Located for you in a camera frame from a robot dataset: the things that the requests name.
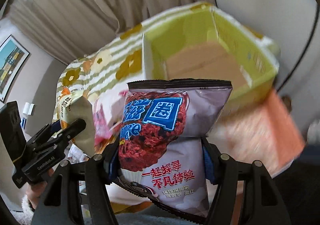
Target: framed picture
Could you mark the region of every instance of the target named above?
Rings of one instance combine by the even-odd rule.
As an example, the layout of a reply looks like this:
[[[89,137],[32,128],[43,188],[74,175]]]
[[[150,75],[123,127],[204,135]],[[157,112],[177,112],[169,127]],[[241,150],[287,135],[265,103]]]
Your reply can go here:
[[[29,52],[11,35],[0,46],[0,100],[3,103],[28,55]]]

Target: person's arm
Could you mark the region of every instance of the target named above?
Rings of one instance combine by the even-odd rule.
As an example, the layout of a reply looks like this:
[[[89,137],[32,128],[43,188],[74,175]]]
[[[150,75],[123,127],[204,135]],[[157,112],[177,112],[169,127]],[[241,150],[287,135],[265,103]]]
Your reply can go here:
[[[54,170],[51,168],[48,171],[49,176],[52,176]],[[26,195],[22,198],[21,207],[23,212],[14,212],[12,215],[21,225],[30,225],[33,213],[37,208],[41,194],[44,192],[47,182],[43,181],[34,185],[29,185],[26,190]]]

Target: snack bag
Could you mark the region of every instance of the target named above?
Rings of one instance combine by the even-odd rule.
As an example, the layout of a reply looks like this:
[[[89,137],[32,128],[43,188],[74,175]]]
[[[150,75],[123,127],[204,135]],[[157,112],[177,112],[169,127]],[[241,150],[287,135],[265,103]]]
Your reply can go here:
[[[209,202],[200,137],[232,91],[219,80],[128,83],[120,131],[124,188],[178,210],[206,216]]]
[[[72,164],[86,162],[89,159],[89,157],[74,144],[71,145],[67,157]]]
[[[89,157],[94,156],[94,123],[92,115],[92,105],[84,96],[84,91],[68,92],[64,89],[58,104],[58,114],[61,128],[67,128],[71,123],[82,118],[85,129],[72,139],[72,142],[84,151]]]
[[[93,121],[96,129],[96,149],[103,142],[107,145],[113,142],[113,136],[117,137],[120,132],[125,95],[123,89],[117,88],[107,90],[95,101],[93,107]]]

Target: screw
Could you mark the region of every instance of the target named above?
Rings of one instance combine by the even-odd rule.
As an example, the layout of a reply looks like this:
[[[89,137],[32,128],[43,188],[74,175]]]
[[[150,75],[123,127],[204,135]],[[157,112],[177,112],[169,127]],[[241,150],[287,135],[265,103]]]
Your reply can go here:
[[[223,153],[221,156],[220,156],[220,158],[222,159],[222,160],[229,160],[230,159],[230,156],[228,156],[226,153]]]
[[[255,166],[261,167],[262,166],[262,162],[261,161],[254,161]]]
[[[65,166],[67,166],[69,164],[69,161],[68,160],[62,160],[61,162],[60,162],[60,166],[62,166],[62,167],[65,167]]]
[[[102,155],[101,155],[101,154],[95,154],[94,157],[93,157],[93,159],[94,159],[95,161],[99,161],[99,160],[102,159]]]

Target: flower pattern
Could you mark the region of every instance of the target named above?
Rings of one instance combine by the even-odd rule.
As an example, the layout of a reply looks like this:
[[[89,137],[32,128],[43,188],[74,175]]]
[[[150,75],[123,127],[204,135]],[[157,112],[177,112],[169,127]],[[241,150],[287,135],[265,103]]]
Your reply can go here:
[[[130,73],[137,73],[142,69],[142,50],[138,49],[133,54],[128,55],[125,61],[120,65],[116,73],[116,79],[120,80],[127,77]]]
[[[112,61],[112,56],[108,49],[99,51],[91,65],[91,71],[93,73],[100,73],[103,67],[108,65],[110,61]]]
[[[120,35],[120,40],[125,40],[127,38],[129,38],[132,34],[138,33],[139,31],[141,31],[142,29],[142,24],[139,23],[137,24],[135,27],[127,30],[126,32],[122,33]]]
[[[69,70],[66,73],[65,77],[62,79],[62,85],[68,87],[72,85],[74,82],[76,82],[76,80],[80,76],[80,70],[80,68],[76,70]]]
[[[87,60],[82,64],[83,71],[88,74],[91,70],[91,65],[93,64],[92,60]]]

